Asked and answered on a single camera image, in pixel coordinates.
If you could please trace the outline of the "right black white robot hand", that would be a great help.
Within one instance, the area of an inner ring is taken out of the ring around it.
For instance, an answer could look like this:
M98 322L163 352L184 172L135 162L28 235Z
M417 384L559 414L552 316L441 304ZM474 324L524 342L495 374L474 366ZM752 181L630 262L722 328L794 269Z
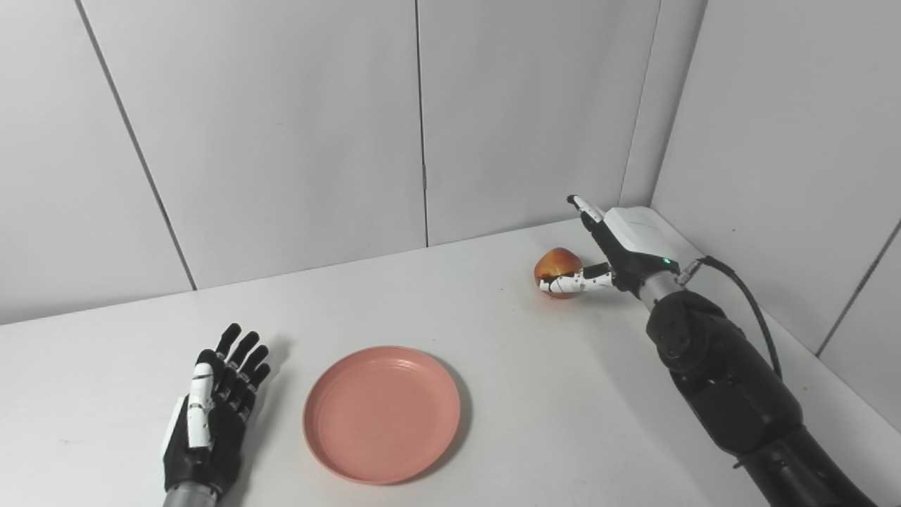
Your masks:
M576 194L567 202L606 260L561 274L538 277L537 287L554 295L594 292L609 287L628 292L652 308L667 295L683 291L675 251L646 206L596 208Z

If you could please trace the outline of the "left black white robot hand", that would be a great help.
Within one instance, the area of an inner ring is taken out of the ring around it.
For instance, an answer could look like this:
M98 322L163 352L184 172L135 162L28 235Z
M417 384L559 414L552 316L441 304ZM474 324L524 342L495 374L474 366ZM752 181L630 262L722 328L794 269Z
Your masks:
M162 443L165 506L215 506L239 479L260 386L271 373L260 334L234 322L197 356Z

